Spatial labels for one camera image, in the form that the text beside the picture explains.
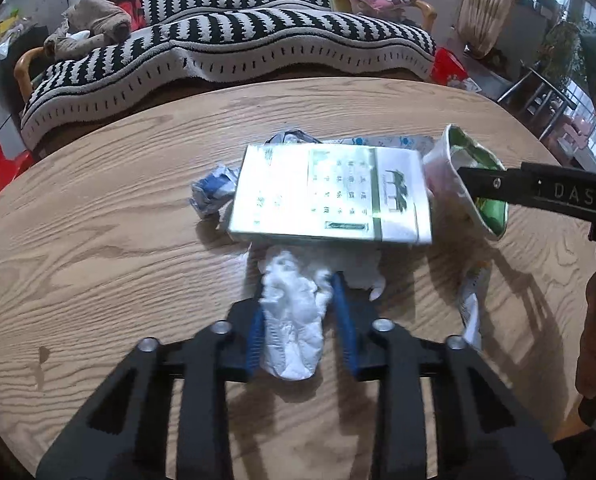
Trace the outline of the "silver pill blister pack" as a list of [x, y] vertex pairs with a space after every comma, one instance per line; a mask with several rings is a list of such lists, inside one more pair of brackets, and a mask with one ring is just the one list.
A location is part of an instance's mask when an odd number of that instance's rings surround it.
[[266, 144], [344, 144], [344, 145], [365, 145], [377, 146], [378, 148], [404, 148], [405, 150], [417, 151], [425, 155], [435, 145], [431, 136], [349, 136], [348, 138], [320, 140], [304, 130], [293, 128], [275, 133]]

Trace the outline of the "black white striped sofa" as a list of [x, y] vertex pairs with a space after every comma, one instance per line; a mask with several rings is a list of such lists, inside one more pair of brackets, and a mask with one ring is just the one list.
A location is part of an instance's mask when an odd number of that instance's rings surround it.
[[339, 10], [334, 0], [140, 3], [146, 24], [126, 41], [54, 62], [36, 86], [22, 88], [27, 148], [59, 127], [118, 116], [180, 79], [235, 84], [293, 65], [426, 78], [436, 53], [423, 27]]

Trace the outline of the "silver green cigarette carton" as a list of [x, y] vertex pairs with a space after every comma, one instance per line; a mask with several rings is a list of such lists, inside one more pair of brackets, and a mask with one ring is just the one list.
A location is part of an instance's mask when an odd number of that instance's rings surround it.
[[228, 232], [244, 240], [427, 245], [432, 219], [422, 158], [381, 146], [251, 144]]

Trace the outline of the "small crumpled blue wrapper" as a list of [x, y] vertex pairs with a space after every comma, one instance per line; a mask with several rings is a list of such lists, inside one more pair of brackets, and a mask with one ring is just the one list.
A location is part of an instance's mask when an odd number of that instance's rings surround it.
[[219, 164], [205, 177], [191, 184], [190, 204], [199, 218], [217, 214], [235, 196], [240, 170]]

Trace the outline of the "white barcode receipt strip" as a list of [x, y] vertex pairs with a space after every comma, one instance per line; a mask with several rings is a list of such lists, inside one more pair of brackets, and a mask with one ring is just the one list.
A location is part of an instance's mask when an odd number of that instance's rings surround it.
[[463, 339], [474, 349], [482, 349], [481, 311], [484, 308], [492, 265], [490, 261], [476, 261], [464, 272], [456, 306], [463, 322]]

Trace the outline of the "white tissue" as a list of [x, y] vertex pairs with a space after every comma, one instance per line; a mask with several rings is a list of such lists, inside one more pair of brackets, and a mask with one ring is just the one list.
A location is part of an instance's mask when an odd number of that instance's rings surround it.
[[258, 262], [264, 315], [261, 367], [286, 382], [311, 378], [324, 349], [323, 320], [333, 300], [333, 276], [380, 297], [382, 253], [371, 247], [271, 246]]

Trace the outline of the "brown plush toy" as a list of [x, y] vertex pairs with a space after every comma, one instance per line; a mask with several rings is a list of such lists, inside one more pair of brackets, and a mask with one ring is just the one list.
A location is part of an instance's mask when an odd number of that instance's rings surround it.
[[54, 61], [78, 60], [93, 50], [120, 44], [131, 35], [131, 17], [109, 0], [79, 0], [44, 40], [44, 54]]

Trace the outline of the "paper noodle bowl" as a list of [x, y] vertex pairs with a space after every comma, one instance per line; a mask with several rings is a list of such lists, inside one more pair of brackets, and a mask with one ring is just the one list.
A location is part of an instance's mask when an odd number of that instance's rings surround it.
[[492, 151], [451, 124], [424, 155], [423, 170], [435, 224], [485, 240], [505, 234], [508, 203], [496, 196], [505, 167]]

